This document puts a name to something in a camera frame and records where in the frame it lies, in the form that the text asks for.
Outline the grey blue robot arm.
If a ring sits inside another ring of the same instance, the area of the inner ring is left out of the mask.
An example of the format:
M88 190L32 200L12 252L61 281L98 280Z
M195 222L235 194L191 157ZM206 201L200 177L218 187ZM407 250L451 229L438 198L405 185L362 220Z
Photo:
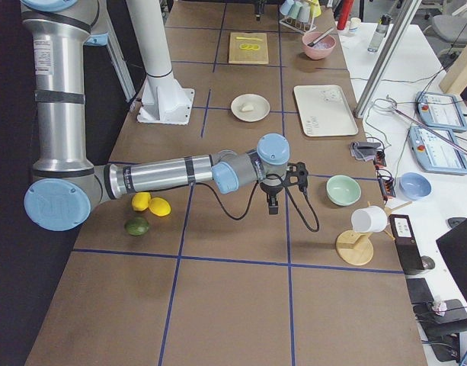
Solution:
M174 77L160 4L129 1L146 78L137 120L154 131L118 147L120 161L95 165L86 155L83 49L106 43L112 31L104 1L23 1L21 18L34 49L40 156L24 195L27 216L51 231L84 223L98 205L127 194L165 191L215 182L227 194L260 185L269 205L293 174L289 143L269 133L244 153L229 149L195 156L178 146L188 123L194 90Z

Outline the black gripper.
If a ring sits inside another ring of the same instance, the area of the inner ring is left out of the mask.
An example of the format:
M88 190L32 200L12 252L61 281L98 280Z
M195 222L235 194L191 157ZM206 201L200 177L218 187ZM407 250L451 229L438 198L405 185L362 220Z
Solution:
M267 178L260 183L261 190L267 195L268 213L278 214L277 195L283 190L282 182L279 178Z

